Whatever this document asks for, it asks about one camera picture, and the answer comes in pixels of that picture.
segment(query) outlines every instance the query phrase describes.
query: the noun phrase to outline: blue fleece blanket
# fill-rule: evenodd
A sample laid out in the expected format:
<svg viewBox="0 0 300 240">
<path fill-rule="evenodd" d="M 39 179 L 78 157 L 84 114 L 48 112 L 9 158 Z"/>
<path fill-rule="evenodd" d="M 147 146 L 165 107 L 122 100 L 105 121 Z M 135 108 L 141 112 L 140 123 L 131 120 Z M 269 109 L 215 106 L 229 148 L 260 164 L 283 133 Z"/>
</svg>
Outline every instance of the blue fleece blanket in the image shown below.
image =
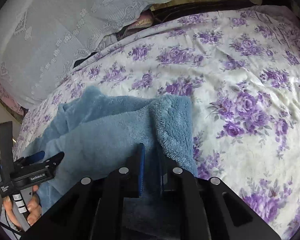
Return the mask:
<svg viewBox="0 0 300 240">
<path fill-rule="evenodd" d="M 141 220 L 148 224 L 157 219 L 157 215 L 152 214 L 155 210 L 162 213 L 165 209 L 156 198 L 159 186 L 156 144 L 182 168 L 197 175 L 192 157 L 189 98 L 172 95 L 155 99 L 108 97 L 97 88 L 88 87 L 80 98 L 60 105 L 42 137 L 23 152 L 29 156 L 43 150 L 44 160 L 60 151 L 65 153 L 55 178 L 40 185 L 38 195 L 43 213 L 81 178 L 100 179 L 122 166 L 138 143 L 146 148 L 145 196 L 128 200 L 125 221 L 136 223 L 131 220 L 138 210 L 144 213 L 139 217 L 146 217 Z"/>
</svg>

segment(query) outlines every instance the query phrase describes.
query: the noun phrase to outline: white button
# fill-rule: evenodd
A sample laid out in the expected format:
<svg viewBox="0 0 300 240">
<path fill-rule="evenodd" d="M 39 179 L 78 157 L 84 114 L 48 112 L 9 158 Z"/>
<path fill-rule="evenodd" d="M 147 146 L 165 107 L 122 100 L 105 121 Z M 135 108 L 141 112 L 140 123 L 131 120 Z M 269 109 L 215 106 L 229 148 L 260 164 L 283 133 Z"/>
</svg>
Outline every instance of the white button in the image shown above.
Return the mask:
<svg viewBox="0 0 300 240">
<path fill-rule="evenodd" d="M 20 194 L 16 194 L 16 195 L 13 195 L 13 199 L 14 200 L 20 200 L 20 199 L 22 199 L 22 197 L 21 197 Z"/>
<path fill-rule="evenodd" d="M 17 207 L 23 207 L 25 205 L 22 200 L 21 201 L 16 201 L 16 204 L 17 204 Z"/>
<path fill-rule="evenodd" d="M 25 213 L 25 212 L 27 212 L 26 207 L 19 208 L 18 210 L 19 210 L 19 213 Z"/>
</svg>

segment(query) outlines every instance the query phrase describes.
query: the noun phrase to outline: black cable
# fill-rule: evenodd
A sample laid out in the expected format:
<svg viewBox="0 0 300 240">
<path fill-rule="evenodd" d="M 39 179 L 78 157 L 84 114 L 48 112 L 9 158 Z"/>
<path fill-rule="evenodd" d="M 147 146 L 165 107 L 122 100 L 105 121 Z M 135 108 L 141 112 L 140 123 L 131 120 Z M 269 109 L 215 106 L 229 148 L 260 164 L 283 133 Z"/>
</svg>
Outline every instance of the black cable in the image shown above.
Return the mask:
<svg viewBox="0 0 300 240">
<path fill-rule="evenodd" d="M 14 231 L 15 231 L 18 235 L 20 235 L 20 234 L 19 234 L 16 230 L 14 230 L 14 229 L 11 228 L 11 226 L 10 226 L 10 224 L 9 224 L 9 222 L 8 222 L 6 210 L 4 210 L 4 215 L 5 215 L 5 217 L 6 217 L 7 224 L 8 224 L 9 227 L 10 227 L 10 228 L 7 228 L 7 230 L 10 230 L 10 231 L 13 233 L 14 237 L 16 238 L 16 240 L 19 240 L 19 239 L 17 238 L 16 234 L 14 233 Z"/>
</svg>

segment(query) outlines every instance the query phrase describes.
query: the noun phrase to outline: floral bed sheet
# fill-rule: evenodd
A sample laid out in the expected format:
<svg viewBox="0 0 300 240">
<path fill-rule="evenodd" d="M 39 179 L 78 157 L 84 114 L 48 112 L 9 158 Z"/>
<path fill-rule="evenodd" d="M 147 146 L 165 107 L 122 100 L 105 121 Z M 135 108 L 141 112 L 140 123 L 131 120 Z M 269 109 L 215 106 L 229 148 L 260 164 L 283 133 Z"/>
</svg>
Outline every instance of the floral bed sheet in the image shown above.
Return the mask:
<svg viewBox="0 0 300 240">
<path fill-rule="evenodd" d="M 282 239 L 298 229 L 300 23 L 287 8 L 182 17 L 98 52 L 28 112 L 15 157 L 90 85 L 111 96 L 189 96 L 199 177 L 220 177 Z"/>
</svg>

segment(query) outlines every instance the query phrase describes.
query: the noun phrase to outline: human hand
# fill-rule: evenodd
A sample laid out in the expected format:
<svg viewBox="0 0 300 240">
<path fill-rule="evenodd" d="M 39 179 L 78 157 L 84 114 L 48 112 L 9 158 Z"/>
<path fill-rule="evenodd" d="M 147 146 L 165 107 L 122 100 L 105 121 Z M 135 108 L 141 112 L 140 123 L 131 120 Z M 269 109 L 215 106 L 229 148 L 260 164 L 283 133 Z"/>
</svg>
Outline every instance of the human hand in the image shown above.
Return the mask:
<svg viewBox="0 0 300 240">
<path fill-rule="evenodd" d="M 37 185 L 33 186 L 33 192 L 36 192 L 38 189 L 39 187 Z M 11 222 L 20 230 L 21 225 L 12 211 L 12 201 L 9 196 L 3 199 L 3 206 Z M 27 220 L 29 225 L 32 226 L 41 217 L 42 211 L 42 208 L 39 205 L 39 197 L 37 196 L 37 194 L 33 194 L 32 199 L 29 201 L 27 207 L 30 212 Z"/>
</svg>

